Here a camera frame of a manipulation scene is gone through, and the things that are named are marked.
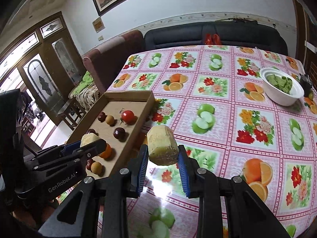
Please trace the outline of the person left hand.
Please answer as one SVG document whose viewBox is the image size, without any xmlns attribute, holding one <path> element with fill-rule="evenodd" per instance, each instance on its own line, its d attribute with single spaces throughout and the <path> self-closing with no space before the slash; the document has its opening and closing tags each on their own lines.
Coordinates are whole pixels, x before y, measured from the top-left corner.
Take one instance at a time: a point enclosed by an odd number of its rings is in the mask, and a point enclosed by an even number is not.
<svg viewBox="0 0 317 238">
<path fill-rule="evenodd" d="M 51 205 L 47 205 L 44 208 L 39 210 L 39 215 L 37 217 L 32 217 L 31 213 L 29 213 L 25 209 L 17 209 L 12 212 L 13 217 L 17 220 L 28 226 L 32 229 L 39 229 L 44 222 L 54 213 L 55 208 L 51 207 Z"/>
</svg>

